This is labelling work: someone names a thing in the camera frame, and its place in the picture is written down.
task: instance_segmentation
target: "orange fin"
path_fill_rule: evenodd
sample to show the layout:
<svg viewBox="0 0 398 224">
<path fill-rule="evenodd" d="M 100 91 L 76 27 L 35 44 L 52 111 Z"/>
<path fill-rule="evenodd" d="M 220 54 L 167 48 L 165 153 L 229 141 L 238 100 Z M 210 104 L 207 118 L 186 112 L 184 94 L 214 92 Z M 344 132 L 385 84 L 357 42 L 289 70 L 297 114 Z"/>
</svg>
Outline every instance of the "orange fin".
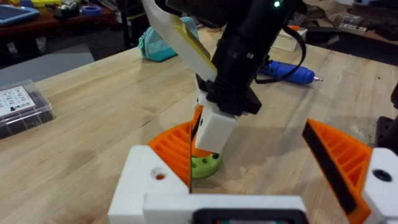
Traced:
<svg viewBox="0 0 398 224">
<path fill-rule="evenodd" d="M 192 122 L 172 127 L 148 142 L 148 146 L 188 186 L 191 186 Z"/>
<path fill-rule="evenodd" d="M 361 191 L 372 149 L 351 136 L 312 119 L 307 120 L 302 135 L 349 223 L 363 223 L 370 214 Z"/>
</svg>

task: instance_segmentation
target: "screw hole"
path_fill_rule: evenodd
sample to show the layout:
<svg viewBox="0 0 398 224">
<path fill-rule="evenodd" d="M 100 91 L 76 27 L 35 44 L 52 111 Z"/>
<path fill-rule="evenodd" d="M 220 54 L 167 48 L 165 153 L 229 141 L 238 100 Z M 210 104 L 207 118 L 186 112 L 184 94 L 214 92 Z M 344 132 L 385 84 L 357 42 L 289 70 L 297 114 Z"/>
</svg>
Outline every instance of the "screw hole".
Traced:
<svg viewBox="0 0 398 224">
<path fill-rule="evenodd" d="M 384 170 L 374 169 L 374 170 L 372 170 L 372 173 L 379 180 L 382 180 L 382 181 L 385 181 L 385 182 L 391 182 L 392 181 L 391 175 L 389 173 L 387 173 L 386 171 L 384 171 Z"/>
<path fill-rule="evenodd" d="M 166 171 L 163 168 L 158 167 L 153 169 L 150 175 L 155 180 L 163 180 L 164 178 L 166 178 Z"/>
<path fill-rule="evenodd" d="M 163 174 L 157 174 L 156 175 L 156 179 L 157 180 L 163 180 L 164 179 L 164 175 Z"/>
</svg>

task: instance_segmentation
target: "black frame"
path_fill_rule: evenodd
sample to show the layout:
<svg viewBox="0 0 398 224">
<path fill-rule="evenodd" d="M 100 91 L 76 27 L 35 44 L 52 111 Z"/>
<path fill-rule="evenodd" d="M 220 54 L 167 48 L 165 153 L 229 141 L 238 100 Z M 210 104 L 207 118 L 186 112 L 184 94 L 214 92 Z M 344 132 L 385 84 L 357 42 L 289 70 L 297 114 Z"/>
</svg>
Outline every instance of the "black frame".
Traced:
<svg viewBox="0 0 398 224">
<path fill-rule="evenodd" d="M 222 209 L 204 208 L 192 215 L 192 224 L 215 224 L 219 220 L 284 221 L 308 224 L 305 213 L 295 209 Z"/>
</svg>

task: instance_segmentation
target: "teal pouch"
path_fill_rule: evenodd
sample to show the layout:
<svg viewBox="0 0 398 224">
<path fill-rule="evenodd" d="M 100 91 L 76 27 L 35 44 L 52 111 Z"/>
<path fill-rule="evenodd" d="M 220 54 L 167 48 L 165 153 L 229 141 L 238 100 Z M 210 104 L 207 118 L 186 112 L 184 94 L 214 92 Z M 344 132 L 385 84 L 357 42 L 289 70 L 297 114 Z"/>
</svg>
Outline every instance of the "teal pouch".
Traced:
<svg viewBox="0 0 398 224">
<path fill-rule="evenodd" d="M 191 17 L 183 17 L 181 21 L 185 24 L 187 29 L 199 39 L 195 21 Z M 177 55 L 152 27 L 149 27 L 139 38 L 138 48 L 143 58 L 156 62 L 162 62 Z"/>
</svg>

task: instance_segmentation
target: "blue tape roll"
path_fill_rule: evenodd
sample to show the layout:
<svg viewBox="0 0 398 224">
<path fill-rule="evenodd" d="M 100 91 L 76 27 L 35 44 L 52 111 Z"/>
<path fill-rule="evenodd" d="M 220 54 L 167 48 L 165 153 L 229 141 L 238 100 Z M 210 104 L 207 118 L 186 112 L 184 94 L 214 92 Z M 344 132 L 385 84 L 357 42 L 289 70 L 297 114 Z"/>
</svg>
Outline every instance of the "blue tape roll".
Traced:
<svg viewBox="0 0 398 224">
<path fill-rule="evenodd" d="M 102 14 L 102 9 L 99 6 L 83 6 L 81 13 L 84 16 L 97 16 Z"/>
</svg>

